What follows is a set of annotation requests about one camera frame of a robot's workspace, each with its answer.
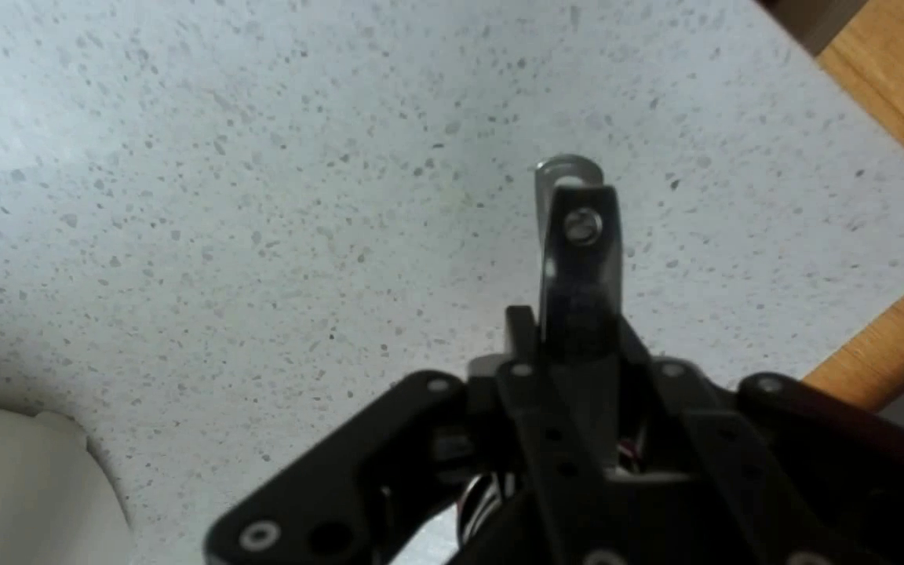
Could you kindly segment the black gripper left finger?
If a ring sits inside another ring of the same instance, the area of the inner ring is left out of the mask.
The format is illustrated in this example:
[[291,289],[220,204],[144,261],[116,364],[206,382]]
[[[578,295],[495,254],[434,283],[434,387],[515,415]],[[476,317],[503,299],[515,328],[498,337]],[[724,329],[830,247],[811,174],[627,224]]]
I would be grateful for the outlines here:
[[481,357],[417,370],[220,516],[206,565],[388,565],[473,476],[508,471],[511,432]]

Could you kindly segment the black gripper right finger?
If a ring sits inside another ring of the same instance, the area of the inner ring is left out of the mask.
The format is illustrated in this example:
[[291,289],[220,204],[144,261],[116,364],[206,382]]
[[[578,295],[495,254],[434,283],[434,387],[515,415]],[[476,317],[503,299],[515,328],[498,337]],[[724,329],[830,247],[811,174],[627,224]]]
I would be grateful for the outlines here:
[[730,389],[622,313],[608,185],[539,197],[537,369],[565,541],[615,565],[904,565],[904,427],[780,375]]

